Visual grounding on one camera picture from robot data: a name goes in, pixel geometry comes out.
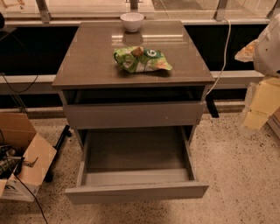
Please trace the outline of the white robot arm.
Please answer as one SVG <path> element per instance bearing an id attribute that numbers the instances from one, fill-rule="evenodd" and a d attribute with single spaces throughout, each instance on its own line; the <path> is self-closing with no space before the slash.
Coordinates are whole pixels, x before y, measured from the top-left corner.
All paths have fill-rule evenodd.
<path id="1" fill-rule="evenodd" d="M 275 15 L 257 39 L 243 47 L 235 56 L 242 62 L 252 61 L 263 80 L 248 86 L 241 113 L 241 129 L 254 133 L 280 107 L 280 14 Z"/>

